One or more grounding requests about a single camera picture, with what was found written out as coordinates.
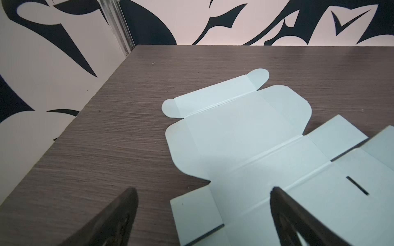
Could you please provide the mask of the light blue paper box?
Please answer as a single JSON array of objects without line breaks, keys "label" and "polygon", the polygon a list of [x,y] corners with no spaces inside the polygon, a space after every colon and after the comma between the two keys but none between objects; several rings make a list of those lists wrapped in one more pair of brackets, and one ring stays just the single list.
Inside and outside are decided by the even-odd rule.
[{"label": "light blue paper box", "polygon": [[301,208],[353,246],[394,243],[394,128],[372,138],[340,115],[309,134],[312,108],[283,85],[264,88],[255,69],[162,104],[176,122],[165,132],[184,174],[208,185],[171,200],[183,246],[292,245],[306,233],[283,208]]}]

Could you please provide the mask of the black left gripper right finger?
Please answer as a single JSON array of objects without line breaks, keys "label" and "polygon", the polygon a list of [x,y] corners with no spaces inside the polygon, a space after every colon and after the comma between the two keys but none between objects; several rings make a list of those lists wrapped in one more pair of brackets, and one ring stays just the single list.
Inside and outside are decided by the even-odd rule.
[{"label": "black left gripper right finger", "polygon": [[300,246],[299,236],[310,246],[348,246],[280,187],[270,192],[270,209],[282,246]]}]

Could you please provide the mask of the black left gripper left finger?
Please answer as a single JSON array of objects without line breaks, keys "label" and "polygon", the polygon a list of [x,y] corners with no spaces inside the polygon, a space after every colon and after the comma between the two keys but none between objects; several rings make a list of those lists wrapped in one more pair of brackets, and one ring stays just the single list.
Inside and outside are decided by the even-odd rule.
[{"label": "black left gripper left finger", "polygon": [[126,246],[135,220],[139,198],[129,187],[61,246]]}]

